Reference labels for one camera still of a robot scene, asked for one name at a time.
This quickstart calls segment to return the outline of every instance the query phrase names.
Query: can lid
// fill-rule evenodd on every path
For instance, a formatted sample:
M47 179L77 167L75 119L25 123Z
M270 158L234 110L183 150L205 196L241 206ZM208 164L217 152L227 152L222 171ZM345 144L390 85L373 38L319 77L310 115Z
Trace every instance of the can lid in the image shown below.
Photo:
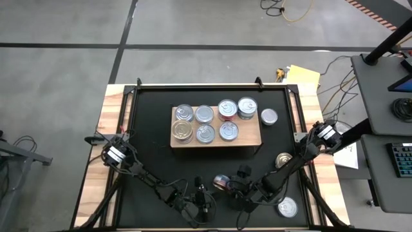
M276 168L281 168L292 158L291 154L282 152L276 157Z
M192 124L186 120L177 120L172 125L173 137L177 139L187 139L192 133Z
M181 104L176 108L176 119L178 120L193 120L193 109L188 104Z
M285 199L277 205L277 210L282 216L292 218L297 214L297 204L292 198L285 197Z
M196 132L196 138L199 142L210 143L214 140L214 129L210 125L199 126Z
M219 113L226 117L231 117L238 111L238 106L232 100L225 99L219 102Z
M238 106L243 113L254 113L258 108L258 104L251 97L242 97L238 102Z
M194 112L194 116L198 122L210 122L213 119L213 109L210 106L199 106Z
M230 179L225 175L217 175L213 179L213 186L220 190L227 190L227 183Z
M264 109L261 113L261 118L264 122L273 124L277 121L277 113L272 109Z
M233 122L224 122L220 126L219 134L223 139L234 140L238 137L238 126Z

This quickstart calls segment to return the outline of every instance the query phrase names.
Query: black tray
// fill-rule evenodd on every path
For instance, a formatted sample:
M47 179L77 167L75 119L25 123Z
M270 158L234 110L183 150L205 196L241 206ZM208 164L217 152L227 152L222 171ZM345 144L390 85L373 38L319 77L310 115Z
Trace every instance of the black tray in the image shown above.
M274 160L281 152L294 154L295 131L288 86L140 86L134 93L129 128L137 131L130 143L137 148L139 160L157 177L169 182L176 179L189 181L188 193L194 193L194 177L202 176L207 187L217 174L235 175L240 164L252 168L252 180L274 169ZM173 153L170 142L171 108L179 104L199 106L217 105L222 99L238 101L252 97L258 104L258 113L272 108L278 114L273 126L261 126L263 145L253 155L247 150L206 150L184 155ZM250 216L247 227L306 227L311 219L309 202L299 181L299 175L290 177L288 197L299 208L294 218L279 216L270 206L258 207ZM218 210L213 222L204 228L235 228L238 211L228 207L225 197L217 199ZM114 223L119 228L185 228L189 227L181 214L171 209L138 179L127 177L117 197Z

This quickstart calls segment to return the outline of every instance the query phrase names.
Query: metal bracket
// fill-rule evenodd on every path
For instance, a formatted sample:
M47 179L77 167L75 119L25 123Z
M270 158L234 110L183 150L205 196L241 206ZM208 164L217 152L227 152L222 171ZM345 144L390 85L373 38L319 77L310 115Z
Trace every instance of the metal bracket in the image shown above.
M306 135L307 135L306 132L295 132L294 133L295 142L300 142Z
M123 89L123 94L127 95L129 93L132 93L133 90L135 90L136 86L125 86Z
M140 80L140 78L137 77L137 86L136 87L137 87L138 90L140 90L142 88L141 85L142 85L142 80Z
M94 146L94 145L99 145L99 144L106 144L108 143L107 140L111 140L114 136L117 137L123 137L123 140L126 141L129 139L129 134L109 134L109 135L103 135L105 138L103 138L100 134L96 133L93 136L87 136L84 138L84 140Z
M288 84L288 89L294 94L299 94L299 88L297 87L297 84Z
M265 86L262 83L262 79L260 79L260 77L256 77L255 83L259 84L259 89L263 89Z

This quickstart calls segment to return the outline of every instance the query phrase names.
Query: paper sheet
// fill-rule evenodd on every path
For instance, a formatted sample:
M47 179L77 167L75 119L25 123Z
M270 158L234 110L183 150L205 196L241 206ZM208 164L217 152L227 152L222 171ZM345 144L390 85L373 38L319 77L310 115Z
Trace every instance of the paper sheet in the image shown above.
M356 142L333 154L336 165L358 169L358 153Z

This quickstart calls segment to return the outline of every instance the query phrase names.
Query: wooden block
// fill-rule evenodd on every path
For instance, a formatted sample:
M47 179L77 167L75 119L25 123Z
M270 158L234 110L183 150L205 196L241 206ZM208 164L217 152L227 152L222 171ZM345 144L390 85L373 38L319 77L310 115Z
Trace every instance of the wooden block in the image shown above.
M197 106L192 106L193 112L198 108ZM207 148L207 147L227 147L227 146L259 146L262 143L260 136L260 127L259 127L259 118L258 113L256 112L253 118L249 120L240 119L237 115L235 116L233 122L238 126L239 134L237 139L232 142L226 142L222 140L219 136L219 129L223 122L218 117L218 107L211 106L214 112L214 118L211 122L211 126L214 128L215 137L213 142L210 144L202 144L196 139L196 131L199 128L200 124L193 119L191 122L193 129L193 139L188 144L181 144L173 137L172 131L170 134L170 146L172 148ZM174 112L176 107L172 108L172 123L176 121Z

